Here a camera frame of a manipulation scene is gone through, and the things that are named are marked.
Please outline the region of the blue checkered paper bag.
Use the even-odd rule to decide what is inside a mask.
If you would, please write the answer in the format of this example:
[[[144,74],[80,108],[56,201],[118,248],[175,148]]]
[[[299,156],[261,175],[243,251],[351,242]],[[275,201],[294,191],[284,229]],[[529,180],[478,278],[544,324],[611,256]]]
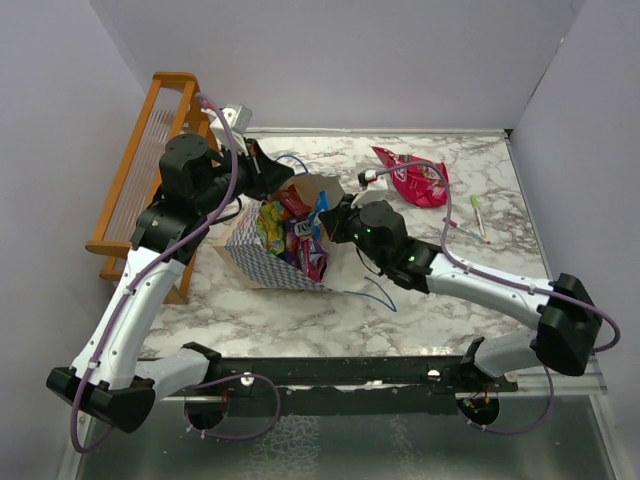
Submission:
[[[296,186],[311,210],[320,191],[327,192],[329,207],[335,206],[344,194],[336,175],[306,172],[288,180],[280,190],[291,184]],[[376,273],[367,269],[355,248],[330,242],[324,228],[319,243],[328,253],[328,267],[321,282],[312,281],[286,263],[282,254],[267,251],[257,235],[256,220],[260,207],[275,200],[278,199],[248,200],[228,229],[214,241],[215,251],[248,288],[348,293],[376,300],[393,312],[397,310],[389,294],[378,297],[368,292],[370,287],[379,288],[381,284],[374,279]]]

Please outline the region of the red crisps bag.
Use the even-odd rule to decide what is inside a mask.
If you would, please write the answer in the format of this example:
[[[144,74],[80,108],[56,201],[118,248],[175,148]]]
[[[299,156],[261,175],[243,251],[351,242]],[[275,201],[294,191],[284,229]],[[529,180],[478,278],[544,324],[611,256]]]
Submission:
[[[422,161],[414,155],[401,155],[383,147],[374,146],[373,151],[386,168],[403,163]],[[392,183],[399,195],[409,204],[432,209],[443,207],[448,200],[440,176],[425,166],[410,166],[392,173]]]

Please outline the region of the blue m&m's packet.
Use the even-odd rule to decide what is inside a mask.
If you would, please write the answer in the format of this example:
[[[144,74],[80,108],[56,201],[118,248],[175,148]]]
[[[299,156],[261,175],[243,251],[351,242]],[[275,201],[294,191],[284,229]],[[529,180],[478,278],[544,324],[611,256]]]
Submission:
[[[323,227],[319,215],[328,209],[329,202],[327,192],[320,191],[308,217],[311,234],[316,241],[320,241],[323,236]]]

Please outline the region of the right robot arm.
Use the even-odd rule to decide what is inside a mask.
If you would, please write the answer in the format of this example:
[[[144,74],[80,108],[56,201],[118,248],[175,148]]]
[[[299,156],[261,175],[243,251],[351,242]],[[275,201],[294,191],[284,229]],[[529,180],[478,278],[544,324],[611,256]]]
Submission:
[[[460,298],[524,325],[522,331],[472,342],[456,371],[467,389],[481,391],[505,373],[538,365],[566,376],[584,374],[602,321],[577,278],[563,274],[548,281],[474,267],[411,237],[388,202],[355,207],[352,200],[346,195],[320,213],[331,241],[354,244],[401,288]]]

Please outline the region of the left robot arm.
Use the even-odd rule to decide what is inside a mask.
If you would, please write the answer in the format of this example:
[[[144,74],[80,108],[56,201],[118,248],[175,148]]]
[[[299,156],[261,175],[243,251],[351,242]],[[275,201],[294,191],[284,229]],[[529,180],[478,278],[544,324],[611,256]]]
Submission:
[[[104,314],[81,353],[54,368],[46,386],[72,407],[125,433],[154,404],[186,387],[206,395],[220,385],[218,354],[189,343],[139,363],[144,340],[167,294],[185,272],[211,221],[245,195],[264,200],[295,172],[270,159],[254,139],[245,152],[217,152],[197,134],[172,138],[159,159],[161,183],[137,218],[126,263]]]

